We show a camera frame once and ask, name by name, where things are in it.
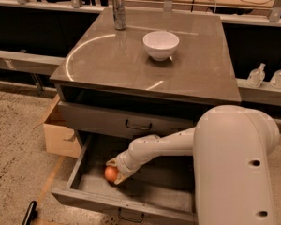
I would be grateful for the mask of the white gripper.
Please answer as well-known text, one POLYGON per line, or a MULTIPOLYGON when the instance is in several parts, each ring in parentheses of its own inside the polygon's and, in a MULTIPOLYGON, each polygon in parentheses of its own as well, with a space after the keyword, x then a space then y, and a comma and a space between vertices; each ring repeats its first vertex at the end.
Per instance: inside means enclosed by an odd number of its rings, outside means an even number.
POLYGON ((112 167, 117 166, 118 168, 119 173, 114 181, 115 185, 123 183, 128 176, 133 175, 141 166, 137 160, 130 156, 127 150, 120 153, 116 158, 112 158, 107 161, 106 165, 112 167))

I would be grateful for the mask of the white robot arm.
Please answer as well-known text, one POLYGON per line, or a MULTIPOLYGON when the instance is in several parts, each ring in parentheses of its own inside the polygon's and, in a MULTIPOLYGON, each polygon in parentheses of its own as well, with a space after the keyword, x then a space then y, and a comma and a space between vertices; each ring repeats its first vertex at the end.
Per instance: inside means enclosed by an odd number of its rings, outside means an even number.
POLYGON ((267 156, 279 142, 268 114, 223 105, 193 127, 133 140, 106 162, 105 178, 118 185, 162 156, 191 156, 199 225, 276 225, 267 156))

